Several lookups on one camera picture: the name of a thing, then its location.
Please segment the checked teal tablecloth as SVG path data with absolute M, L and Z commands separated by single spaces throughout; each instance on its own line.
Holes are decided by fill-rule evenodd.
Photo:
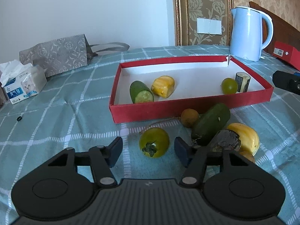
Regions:
M 228 53 L 227 46 L 198 45 L 98 56 L 87 67 L 49 78 L 40 94 L 15 105 L 6 103 L 1 108 L 1 224 L 18 216 L 11 200 L 13 185 L 66 147 L 87 151 L 120 136 L 124 147 L 112 169 L 115 178 L 179 179 L 184 167 L 173 147 L 161 158 L 140 153 L 140 132 L 149 122 L 113 122 L 109 99 L 117 68 L 132 60 Z M 232 109 L 230 121 L 257 131 L 256 164 L 285 187 L 279 216 L 287 224 L 299 224 L 299 96 L 275 88 L 269 102 Z

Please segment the light blue electric kettle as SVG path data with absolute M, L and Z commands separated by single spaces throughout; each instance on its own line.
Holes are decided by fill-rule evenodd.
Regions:
M 262 50 L 266 48 L 274 33 L 272 18 L 266 13 L 250 8 L 237 6 L 231 9 L 233 28 L 230 41 L 230 54 L 241 59 L 257 62 Z M 267 23 L 268 34 L 263 40 L 262 21 Z

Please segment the eggplant piece dark skin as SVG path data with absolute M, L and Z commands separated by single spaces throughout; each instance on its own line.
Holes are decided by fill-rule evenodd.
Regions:
M 250 84 L 251 76 L 244 72 L 237 72 L 235 75 L 235 81 L 237 82 L 237 91 L 247 92 Z

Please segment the gold wall moulding frame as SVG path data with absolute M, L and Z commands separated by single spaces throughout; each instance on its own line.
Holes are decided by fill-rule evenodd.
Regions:
M 233 0 L 173 0 L 175 45 L 229 45 Z M 197 18 L 219 20 L 221 34 L 197 33 Z

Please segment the white tissue pack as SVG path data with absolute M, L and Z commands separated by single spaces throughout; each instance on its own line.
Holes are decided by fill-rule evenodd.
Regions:
M 44 69 L 18 60 L 1 63 L 1 87 L 14 105 L 39 94 L 47 84 Z

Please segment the green tomato with stem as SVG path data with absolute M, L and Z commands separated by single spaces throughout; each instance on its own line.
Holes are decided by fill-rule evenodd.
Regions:
M 139 139 L 139 148 L 142 153 L 150 158 L 160 158 L 170 146 L 168 133 L 159 127 L 146 130 Z

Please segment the red cardboard box lid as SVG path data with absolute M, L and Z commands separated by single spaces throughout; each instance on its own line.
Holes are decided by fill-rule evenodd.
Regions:
M 273 56 L 285 61 L 298 71 L 300 70 L 300 51 L 292 45 L 276 41 L 274 43 Z

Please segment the dark brown eggplant stub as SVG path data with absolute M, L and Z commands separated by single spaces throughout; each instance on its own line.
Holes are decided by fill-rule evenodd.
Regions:
M 213 152 L 222 152 L 223 150 L 239 151 L 241 140 L 239 134 L 232 130 L 220 130 L 209 143 L 209 149 Z

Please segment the yellow pepper piece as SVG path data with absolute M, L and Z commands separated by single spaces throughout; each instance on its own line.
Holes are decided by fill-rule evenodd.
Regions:
M 175 80 L 170 76 L 160 76 L 151 85 L 151 91 L 163 98 L 168 98 L 174 92 Z

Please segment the short cucumber half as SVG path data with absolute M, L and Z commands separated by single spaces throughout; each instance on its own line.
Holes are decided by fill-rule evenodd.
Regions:
M 129 90 L 133 104 L 154 102 L 152 91 L 142 81 L 132 82 Z

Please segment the long cucumber piece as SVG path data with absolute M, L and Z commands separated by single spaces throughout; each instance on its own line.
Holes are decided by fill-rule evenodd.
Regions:
M 207 146 L 213 137 L 224 128 L 230 120 L 230 110 L 223 104 L 218 103 L 202 114 L 195 122 L 191 139 L 193 145 Z

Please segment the grey patterned gift bag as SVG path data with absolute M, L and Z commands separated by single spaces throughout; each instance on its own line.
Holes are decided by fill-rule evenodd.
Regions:
M 84 34 L 39 43 L 19 52 L 22 64 L 39 65 L 45 70 L 46 77 L 61 74 L 87 66 L 100 52 L 125 52 L 130 46 L 122 42 L 101 44 L 100 50 L 93 51 L 96 45 L 89 44 Z

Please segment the yellow fruit wedge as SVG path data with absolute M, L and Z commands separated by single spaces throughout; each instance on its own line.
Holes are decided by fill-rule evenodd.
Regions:
M 260 140 L 258 133 L 251 127 L 241 123 L 231 123 L 227 126 L 228 130 L 232 130 L 239 135 L 241 146 L 239 152 L 248 151 L 255 156 L 260 148 Z

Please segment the small orange round fruit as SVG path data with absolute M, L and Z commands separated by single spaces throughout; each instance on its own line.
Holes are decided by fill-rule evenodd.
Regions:
M 194 109 L 185 109 L 180 116 L 181 123 L 187 128 L 192 128 L 199 119 L 199 114 Z

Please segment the red shallow cardboard tray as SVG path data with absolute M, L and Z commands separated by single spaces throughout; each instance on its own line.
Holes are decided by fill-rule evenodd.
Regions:
M 221 83 L 236 73 L 250 75 L 246 92 L 225 95 Z M 160 76 L 175 80 L 173 94 L 164 99 L 155 96 L 154 102 L 134 104 L 130 85 L 138 80 L 151 86 Z M 237 108 L 271 99 L 274 88 L 262 76 L 230 55 L 199 55 L 145 59 L 119 64 L 112 86 L 109 110 L 114 123 L 178 117 L 184 109 L 206 112 L 217 103 Z

